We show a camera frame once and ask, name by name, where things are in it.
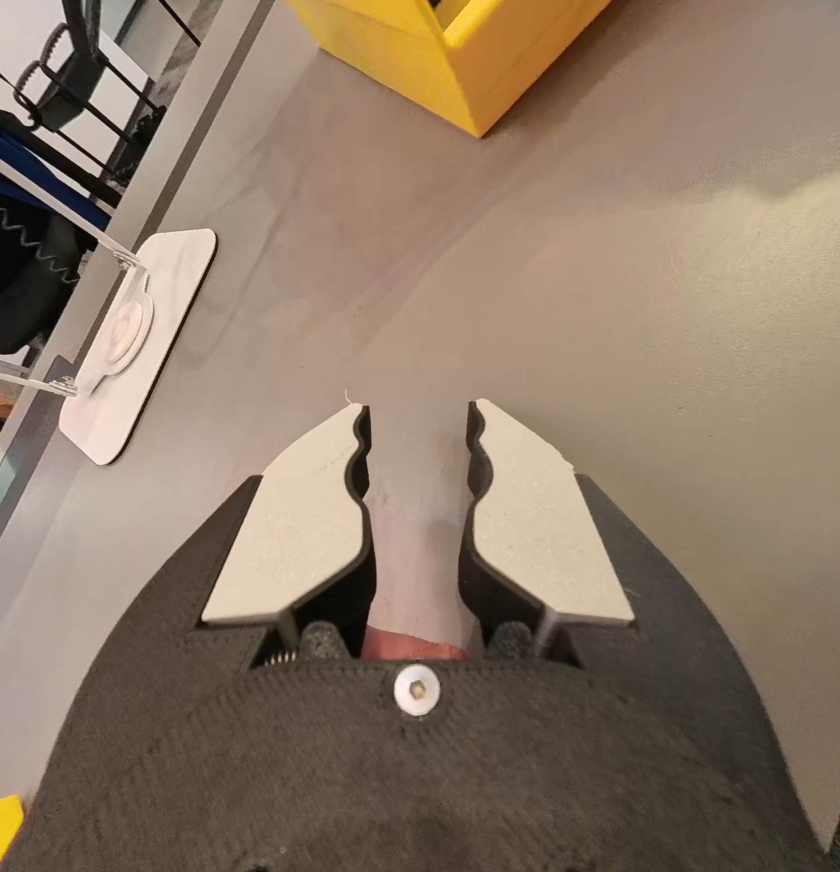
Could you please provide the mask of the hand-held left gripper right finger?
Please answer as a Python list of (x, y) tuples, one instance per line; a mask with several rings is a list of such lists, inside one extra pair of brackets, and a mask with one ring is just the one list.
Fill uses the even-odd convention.
[(569, 628), (635, 629), (573, 464), (486, 398), (469, 402), (466, 445), (459, 595), (483, 645), (507, 624), (521, 624), (541, 657)]

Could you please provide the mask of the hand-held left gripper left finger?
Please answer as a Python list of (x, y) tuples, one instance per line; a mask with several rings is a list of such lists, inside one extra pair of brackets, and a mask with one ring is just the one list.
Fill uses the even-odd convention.
[(369, 406), (349, 404), (264, 469), (200, 620), (269, 628), (274, 652), (298, 649), (311, 624), (338, 629), (359, 657), (376, 591), (364, 497)]

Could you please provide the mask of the white panel stand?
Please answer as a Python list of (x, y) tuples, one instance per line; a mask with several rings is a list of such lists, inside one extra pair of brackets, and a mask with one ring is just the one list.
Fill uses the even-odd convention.
[(0, 380), (64, 398), (59, 429), (99, 466), (130, 441), (186, 316), (209, 272), (218, 236), (208, 228), (156, 233), (124, 247), (0, 158), (0, 174), (107, 249), (124, 276), (75, 376), (41, 381), (0, 370)]

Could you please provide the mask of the black metal rack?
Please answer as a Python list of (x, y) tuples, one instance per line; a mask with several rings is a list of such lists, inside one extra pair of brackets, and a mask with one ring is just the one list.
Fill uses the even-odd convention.
[(0, 1), (0, 124), (115, 206), (220, 2)]

